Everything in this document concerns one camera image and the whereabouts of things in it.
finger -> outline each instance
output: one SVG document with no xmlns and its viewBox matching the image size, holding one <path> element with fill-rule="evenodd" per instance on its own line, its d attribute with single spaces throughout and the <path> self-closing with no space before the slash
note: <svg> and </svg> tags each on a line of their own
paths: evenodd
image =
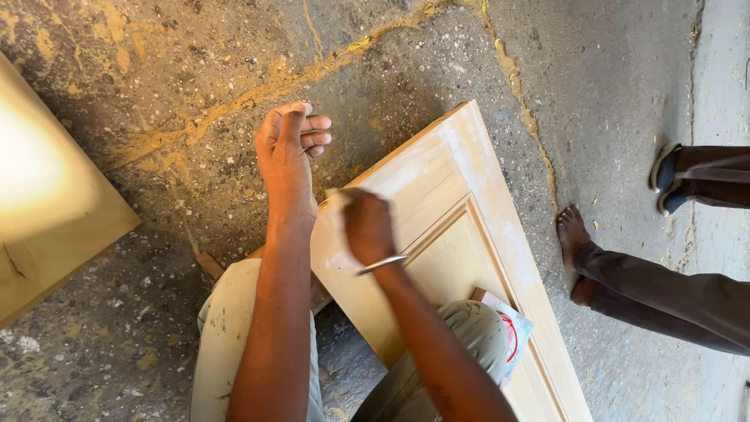
<svg viewBox="0 0 750 422">
<path fill-rule="evenodd" d="M 323 145 L 316 145 L 316 146 L 311 146 L 310 148 L 307 148 L 304 152 L 307 154 L 308 157 L 315 158 L 318 155 L 323 154 L 323 151 L 325 149 L 326 148 Z"/>
<path fill-rule="evenodd" d="M 270 147 L 277 143 L 281 134 L 283 117 L 293 110 L 298 110 L 300 107 L 304 108 L 307 112 L 306 115 L 310 114 L 313 110 L 312 104 L 306 101 L 294 101 L 270 109 L 258 129 L 256 147 Z"/>
<path fill-rule="evenodd" d="M 302 124 L 307 117 L 309 104 L 297 104 L 294 109 L 281 118 L 281 131 L 277 142 L 277 148 L 287 151 L 302 152 L 300 145 L 300 132 Z"/>
<path fill-rule="evenodd" d="M 302 125 L 302 131 L 321 131 L 331 127 L 331 118 L 328 116 L 307 116 Z"/>
<path fill-rule="evenodd" d="M 303 134 L 299 138 L 302 148 L 310 148 L 316 145 L 327 145 L 331 143 L 331 134 L 328 132 L 313 132 Z"/>
</svg>

light plywood panel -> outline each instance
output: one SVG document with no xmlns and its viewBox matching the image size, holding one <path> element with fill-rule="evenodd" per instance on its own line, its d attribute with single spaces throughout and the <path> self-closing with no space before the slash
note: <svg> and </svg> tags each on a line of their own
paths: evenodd
<svg viewBox="0 0 750 422">
<path fill-rule="evenodd" d="M 591 416 L 536 263 L 475 101 L 419 132 L 347 187 L 391 201 L 397 248 L 432 302 L 480 287 L 535 323 L 505 394 L 521 420 L 586 422 Z M 390 367 L 404 351 L 391 310 L 347 251 L 340 213 L 321 204 L 313 271 Z"/>
<path fill-rule="evenodd" d="M 140 219 L 0 54 L 0 327 Z"/>
</svg>

silver bangle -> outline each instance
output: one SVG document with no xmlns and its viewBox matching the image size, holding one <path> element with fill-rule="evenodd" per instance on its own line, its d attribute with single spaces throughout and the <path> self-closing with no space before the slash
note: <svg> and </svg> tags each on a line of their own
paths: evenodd
<svg viewBox="0 0 750 422">
<path fill-rule="evenodd" d="M 372 274 L 372 272 L 378 267 L 382 267 L 383 265 L 390 264 L 391 262 L 403 261 L 407 258 L 408 256 L 406 255 L 392 255 L 387 258 L 383 258 L 380 261 L 377 261 L 375 264 L 370 264 L 366 266 L 365 268 L 362 268 L 361 270 L 357 272 L 356 275 L 358 277 L 366 276 L 367 274 Z"/>
</svg>

shoe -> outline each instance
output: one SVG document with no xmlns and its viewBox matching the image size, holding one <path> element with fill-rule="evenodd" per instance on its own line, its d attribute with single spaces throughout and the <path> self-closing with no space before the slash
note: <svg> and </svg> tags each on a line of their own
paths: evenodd
<svg viewBox="0 0 750 422">
<path fill-rule="evenodd" d="M 674 214 L 680 205 L 688 201 L 685 196 L 685 189 L 683 189 L 681 183 L 682 179 L 676 180 L 672 186 L 665 193 L 661 194 L 658 199 L 658 210 L 664 217 L 668 217 L 670 214 Z"/>
<path fill-rule="evenodd" d="M 681 143 L 669 143 L 661 149 L 651 168 L 651 189 L 655 193 L 658 194 L 674 181 L 675 167 L 682 147 Z"/>
</svg>

door panel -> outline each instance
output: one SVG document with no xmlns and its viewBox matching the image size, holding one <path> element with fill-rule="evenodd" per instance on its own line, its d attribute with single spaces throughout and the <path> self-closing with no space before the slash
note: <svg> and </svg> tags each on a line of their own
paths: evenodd
<svg viewBox="0 0 750 422">
<path fill-rule="evenodd" d="M 557 321 L 475 101 L 419 132 L 347 187 L 391 202 L 406 271 L 436 306 L 489 291 L 534 322 L 503 391 L 520 420 L 591 420 Z M 323 203 L 311 265 L 380 360 L 404 352 L 398 326 L 371 276 L 348 252 L 338 210 Z"/>
</svg>

